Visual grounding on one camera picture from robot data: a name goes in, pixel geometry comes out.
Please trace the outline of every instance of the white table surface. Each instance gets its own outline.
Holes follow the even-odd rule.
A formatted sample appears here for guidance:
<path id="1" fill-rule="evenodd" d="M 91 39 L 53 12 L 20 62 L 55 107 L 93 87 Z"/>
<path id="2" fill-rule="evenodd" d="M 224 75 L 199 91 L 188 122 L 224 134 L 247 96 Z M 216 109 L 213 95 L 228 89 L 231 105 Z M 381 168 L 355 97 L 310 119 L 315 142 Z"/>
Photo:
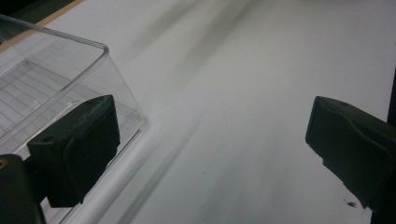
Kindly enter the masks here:
<path id="1" fill-rule="evenodd" d="M 304 136 L 317 95 L 386 119 L 395 11 L 394 0 L 73 8 L 48 27 L 107 44 L 148 127 L 66 222 L 370 223 Z"/>

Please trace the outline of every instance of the black gripper pad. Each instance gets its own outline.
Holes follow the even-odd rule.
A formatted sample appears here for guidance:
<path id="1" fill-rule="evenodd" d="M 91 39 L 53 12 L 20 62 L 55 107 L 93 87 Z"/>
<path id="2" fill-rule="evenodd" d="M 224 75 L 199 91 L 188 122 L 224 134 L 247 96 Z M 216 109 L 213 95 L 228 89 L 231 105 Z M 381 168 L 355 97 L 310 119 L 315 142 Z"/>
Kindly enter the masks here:
<path id="1" fill-rule="evenodd" d="M 395 128 L 353 105 L 318 96 L 305 141 L 363 207 L 395 207 Z"/>
<path id="2" fill-rule="evenodd" d="M 120 131 L 113 96 L 91 99 L 51 124 L 27 146 L 43 171 L 52 207 L 82 203 L 117 153 Z"/>
<path id="3" fill-rule="evenodd" d="M 21 157 L 0 155 L 0 222 L 45 223 Z"/>

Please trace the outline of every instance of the white surface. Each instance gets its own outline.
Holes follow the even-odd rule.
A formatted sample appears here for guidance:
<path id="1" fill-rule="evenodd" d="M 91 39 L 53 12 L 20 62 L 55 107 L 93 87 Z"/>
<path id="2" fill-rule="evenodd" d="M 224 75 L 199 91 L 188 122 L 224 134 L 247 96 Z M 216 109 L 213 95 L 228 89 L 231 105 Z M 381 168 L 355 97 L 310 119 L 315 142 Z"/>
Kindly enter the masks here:
<path id="1" fill-rule="evenodd" d="M 69 11 L 49 27 L 107 44 L 149 122 L 70 220 L 369 223 L 304 136 L 317 95 L 386 119 L 395 11 L 394 0 L 92 0 Z"/>

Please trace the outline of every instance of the transparent plastic box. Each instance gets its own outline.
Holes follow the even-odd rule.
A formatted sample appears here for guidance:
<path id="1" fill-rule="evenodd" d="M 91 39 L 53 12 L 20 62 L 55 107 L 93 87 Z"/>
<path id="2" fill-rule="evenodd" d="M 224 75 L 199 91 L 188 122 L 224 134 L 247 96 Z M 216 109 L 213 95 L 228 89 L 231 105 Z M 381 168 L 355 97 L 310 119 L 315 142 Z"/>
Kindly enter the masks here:
<path id="1" fill-rule="evenodd" d="M 119 154 L 140 133 L 145 117 L 106 45 L 3 15 L 0 42 L 0 154 L 26 159 L 31 138 L 79 104 L 108 94 L 116 102 Z M 70 210 L 42 207 L 48 221 Z"/>

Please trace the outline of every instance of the clear plastic container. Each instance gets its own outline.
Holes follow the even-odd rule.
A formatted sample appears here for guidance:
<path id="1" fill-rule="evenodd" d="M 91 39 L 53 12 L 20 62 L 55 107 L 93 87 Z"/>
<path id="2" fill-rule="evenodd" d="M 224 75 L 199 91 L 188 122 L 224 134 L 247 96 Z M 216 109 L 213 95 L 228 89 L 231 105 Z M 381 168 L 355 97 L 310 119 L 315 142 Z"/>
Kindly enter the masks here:
<path id="1" fill-rule="evenodd" d="M 0 154 L 26 159 L 31 138 L 77 105 L 107 94 L 116 101 L 119 153 L 140 133 L 145 117 L 107 46 L 3 15 L 0 42 Z M 42 207 L 46 217 L 70 210 Z"/>

